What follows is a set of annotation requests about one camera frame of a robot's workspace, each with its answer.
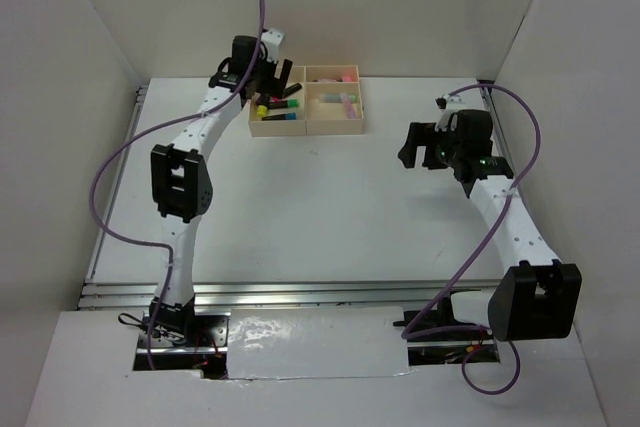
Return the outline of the pastel green translucent highlighter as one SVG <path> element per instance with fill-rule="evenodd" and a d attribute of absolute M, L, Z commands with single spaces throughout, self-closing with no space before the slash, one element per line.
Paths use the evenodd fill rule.
<path fill-rule="evenodd" d="M 347 93 L 325 93 L 318 96 L 320 103 L 342 103 L 343 99 L 347 98 L 352 103 L 358 103 L 359 99 L 356 94 Z"/>

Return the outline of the black pink-capped highlighter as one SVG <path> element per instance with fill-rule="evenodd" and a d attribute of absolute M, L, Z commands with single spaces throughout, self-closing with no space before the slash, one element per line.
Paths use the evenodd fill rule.
<path fill-rule="evenodd" d="M 288 85 L 282 95 L 280 97 L 271 97 L 272 101 L 281 101 L 284 99 L 288 99 L 289 97 L 291 97 L 292 95 L 294 95 L 295 93 L 299 92 L 302 90 L 302 84 L 301 83 L 294 83 L 291 85 Z"/>

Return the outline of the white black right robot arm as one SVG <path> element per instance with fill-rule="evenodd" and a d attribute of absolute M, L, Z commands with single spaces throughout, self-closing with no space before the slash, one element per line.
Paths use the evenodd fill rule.
<path fill-rule="evenodd" d="M 497 248 L 504 276 L 495 289 L 455 292 L 440 310 L 436 326 L 448 339 L 460 338 L 471 324 L 499 341 L 561 339 L 569 335 L 582 276 L 543 240 L 514 184 L 507 160 L 495 156 L 493 122 L 481 110 L 447 110 L 436 123 L 410 124 L 398 158 L 423 167 L 452 170 L 466 197 L 482 215 Z"/>

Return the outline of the black blue-capped highlighter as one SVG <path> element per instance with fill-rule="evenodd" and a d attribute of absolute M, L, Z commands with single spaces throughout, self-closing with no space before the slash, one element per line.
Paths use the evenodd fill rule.
<path fill-rule="evenodd" d="M 297 120 L 296 113 L 289 112 L 283 114 L 275 114 L 275 115 L 267 115 L 262 117 L 262 121 L 288 121 L 288 120 Z"/>

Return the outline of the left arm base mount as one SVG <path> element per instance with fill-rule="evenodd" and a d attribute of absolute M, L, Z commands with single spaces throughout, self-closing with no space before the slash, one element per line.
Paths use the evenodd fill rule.
<path fill-rule="evenodd" d="M 117 320 L 122 325 L 135 327 L 139 330 L 139 348 L 148 346 L 169 349 L 210 347 L 215 351 L 221 352 L 227 345 L 229 326 L 229 318 L 227 316 L 197 316 L 194 324 L 188 328 L 186 334 L 156 324 L 151 338 L 148 338 L 147 335 L 147 323 L 149 321 L 147 316 L 139 319 L 129 313 L 120 313 Z"/>

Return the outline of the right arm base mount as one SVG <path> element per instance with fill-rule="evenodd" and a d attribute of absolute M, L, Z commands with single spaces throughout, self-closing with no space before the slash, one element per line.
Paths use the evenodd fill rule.
<path fill-rule="evenodd" d="M 492 339 L 492 331 L 488 326 L 477 321 L 460 321 L 454 315 L 453 300 L 460 295 L 447 294 L 440 299 L 432 310 L 422 317 L 414 327 L 409 329 L 408 342 L 427 341 L 460 341 L 470 340 L 482 343 Z"/>

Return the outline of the pastel purple translucent highlighter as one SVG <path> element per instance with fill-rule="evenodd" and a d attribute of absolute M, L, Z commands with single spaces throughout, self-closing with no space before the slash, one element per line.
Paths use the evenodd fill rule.
<path fill-rule="evenodd" d="M 355 108 L 357 96 L 355 94 L 347 94 L 345 92 L 342 92 L 339 94 L 339 97 L 344 107 L 347 118 L 350 120 L 358 119 L 359 115 L 357 109 Z"/>

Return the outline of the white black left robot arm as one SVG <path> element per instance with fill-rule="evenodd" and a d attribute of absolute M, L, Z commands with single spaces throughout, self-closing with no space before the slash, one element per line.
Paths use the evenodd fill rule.
<path fill-rule="evenodd" d="M 236 36 L 231 56 L 209 79 L 195 119 L 170 143 L 151 151 L 152 198 L 162 218 L 162 241 L 171 253 L 169 278 L 157 286 L 149 314 L 176 346 L 189 344 L 197 334 L 192 271 L 197 229 L 214 196 L 208 159 L 255 94 L 283 95 L 293 66 L 286 59 L 277 67 L 284 38 L 277 29 L 265 30 L 258 38 Z"/>

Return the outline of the black green-capped highlighter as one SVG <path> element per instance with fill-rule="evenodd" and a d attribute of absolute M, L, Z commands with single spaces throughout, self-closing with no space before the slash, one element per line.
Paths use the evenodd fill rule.
<path fill-rule="evenodd" d="M 270 102 L 267 105 L 268 109 L 291 109 L 291 108 L 298 108 L 298 107 L 299 107 L 299 101 L 297 99 L 279 100 L 279 101 Z"/>

